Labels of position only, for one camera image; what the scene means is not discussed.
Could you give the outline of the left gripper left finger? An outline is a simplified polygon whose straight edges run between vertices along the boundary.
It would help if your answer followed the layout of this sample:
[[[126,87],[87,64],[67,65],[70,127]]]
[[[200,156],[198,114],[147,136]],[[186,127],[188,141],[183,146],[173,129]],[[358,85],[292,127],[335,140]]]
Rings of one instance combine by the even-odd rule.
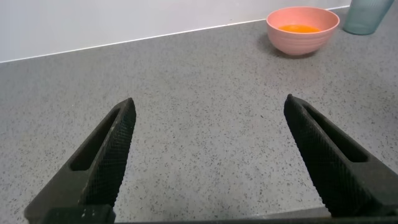
[[[27,206],[28,222],[114,222],[135,123],[132,98],[114,106]]]

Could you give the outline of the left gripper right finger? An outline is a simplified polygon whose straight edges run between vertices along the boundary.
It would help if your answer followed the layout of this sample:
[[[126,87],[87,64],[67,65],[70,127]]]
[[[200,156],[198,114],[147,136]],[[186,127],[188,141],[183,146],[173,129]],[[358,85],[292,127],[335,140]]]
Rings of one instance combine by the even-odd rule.
[[[397,214],[397,174],[308,102],[288,95],[284,116],[310,178],[334,217]]]

